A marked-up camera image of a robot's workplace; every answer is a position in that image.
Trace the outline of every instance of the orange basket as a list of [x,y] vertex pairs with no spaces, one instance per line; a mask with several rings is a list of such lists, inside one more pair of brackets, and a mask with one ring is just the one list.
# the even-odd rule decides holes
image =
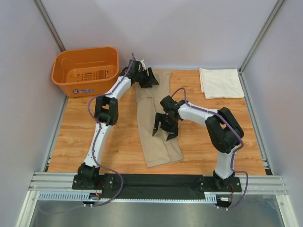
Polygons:
[[55,59],[52,81],[69,97],[99,95],[114,85],[118,71],[113,47],[64,51]]

